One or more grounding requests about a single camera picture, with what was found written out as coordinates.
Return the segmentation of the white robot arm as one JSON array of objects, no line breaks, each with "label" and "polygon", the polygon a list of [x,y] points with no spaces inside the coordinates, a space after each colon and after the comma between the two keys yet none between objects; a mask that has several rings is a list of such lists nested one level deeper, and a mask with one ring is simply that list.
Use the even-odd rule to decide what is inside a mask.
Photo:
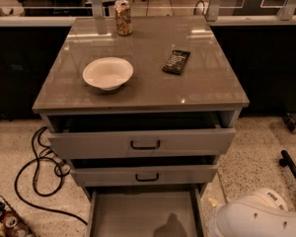
[{"label": "white robot arm", "polygon": [[216,205],[209,216],[211,237],[296,237],[296,212],[267,188]]}]

